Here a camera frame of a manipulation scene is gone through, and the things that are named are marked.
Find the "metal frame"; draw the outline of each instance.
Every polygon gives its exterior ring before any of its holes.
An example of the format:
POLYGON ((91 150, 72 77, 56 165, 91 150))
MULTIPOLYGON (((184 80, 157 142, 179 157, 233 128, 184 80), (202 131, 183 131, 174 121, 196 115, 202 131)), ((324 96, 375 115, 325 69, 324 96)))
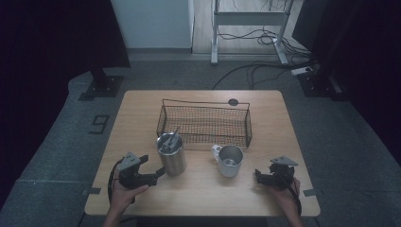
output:
POLYGON ((157 136, 180 127, 186 144, 213 143, 249 147, 252 123, 249 102, 194 102, 163 99, 157 136))
POLYGON ((218 64, 218 26, 280 26, 280 32, 273 39, 274 48, 282 64, 288 64, 283 50, 284 31, 291 12, 293 0, 289 0, 286 11, 283 12, 228 12, 218 11, 218 0, 215 1, 213 12, 213 39, 211 63, 218 64))

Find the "metal wire basket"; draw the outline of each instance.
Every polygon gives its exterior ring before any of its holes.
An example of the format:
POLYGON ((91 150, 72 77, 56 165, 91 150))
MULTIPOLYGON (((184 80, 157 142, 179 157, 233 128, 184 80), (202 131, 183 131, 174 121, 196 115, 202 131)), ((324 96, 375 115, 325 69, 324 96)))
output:
POLYGON ((248 147, 252 140, 250 103, 163 99, 157 136, 177 127, 185 143, 248 147))

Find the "stainless steel cup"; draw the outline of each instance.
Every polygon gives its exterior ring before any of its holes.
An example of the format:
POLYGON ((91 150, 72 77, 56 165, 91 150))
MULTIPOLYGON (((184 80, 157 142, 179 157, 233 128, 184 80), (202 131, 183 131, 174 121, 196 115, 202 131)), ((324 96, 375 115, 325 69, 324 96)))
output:
POLYGON ((170 176, 178 176, 185 171, 186 161, 183 152, 183 139, 176 133, 164 133, 156 142, 160 159, 170 176))
POLYGON ((236 176, 244 159, 242 149, 234 145, 213 145, 212 152, 218 161, 218 171, 225 177, 236 176))

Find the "tripod base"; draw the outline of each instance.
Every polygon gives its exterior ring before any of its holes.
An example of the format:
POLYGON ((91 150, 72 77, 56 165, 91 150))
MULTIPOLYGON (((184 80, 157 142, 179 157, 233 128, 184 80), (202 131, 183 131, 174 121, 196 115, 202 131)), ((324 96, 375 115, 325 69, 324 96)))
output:
POLYGON ((315 75, 297 76, 305 96, 331 97, 334 101, 347 101, 345 93, 342 91, 337 81, 331 75, 327 80, 316 79, 315 75))
POLYGON ((79 101, 92 101, 95 97, 115 97, 124 80, 122 76, 107 76, 105 86, 99 86, 93 80, 86 93, 82 93, 79 101))

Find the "human arm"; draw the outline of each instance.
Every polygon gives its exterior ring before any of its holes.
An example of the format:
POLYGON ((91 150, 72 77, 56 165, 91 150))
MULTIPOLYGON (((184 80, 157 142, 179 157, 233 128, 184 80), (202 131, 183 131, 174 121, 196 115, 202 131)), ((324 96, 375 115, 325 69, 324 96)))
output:
MULTIPOLYGON (((300 181, 294 178, 292 189, 299 195, 300 181)), ((274 186, 267 186, 268 191, 274 196, 277 204, 286 216, 290 227, 303 227, 301 217, 298 215, 298 206, 288 189, 280 190, 274 186)))
MULTIPOLYGON (((114 173, 114 178, 118 177, 118 170, 114 173)), ((110 208, 107 212, 106 219, 103 223, 103 227, 116 227, 120 223, 120 219, 126 211, 127 207, 131 204, 135 196, 148 190, 148 185, 143 185, 133 190, 129 190, 118 180, 113 181, 113 193, 112 200, 110 202, 110 208)))

